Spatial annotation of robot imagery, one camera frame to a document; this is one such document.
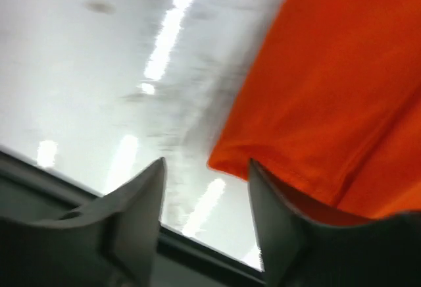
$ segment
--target glossy white surface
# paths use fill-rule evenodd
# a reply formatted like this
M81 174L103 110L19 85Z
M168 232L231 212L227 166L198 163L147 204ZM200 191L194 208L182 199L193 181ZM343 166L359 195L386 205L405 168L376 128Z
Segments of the glossy white surface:
M281 0L0 0L0 144L106 194L157 157L162 221L259 266L206 160Z

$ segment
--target orange cloth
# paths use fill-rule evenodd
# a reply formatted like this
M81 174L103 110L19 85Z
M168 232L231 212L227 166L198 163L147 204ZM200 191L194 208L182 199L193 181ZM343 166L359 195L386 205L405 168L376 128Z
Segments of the orange cloth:
M209 166L346 212L421 209L421 0L286 0Z

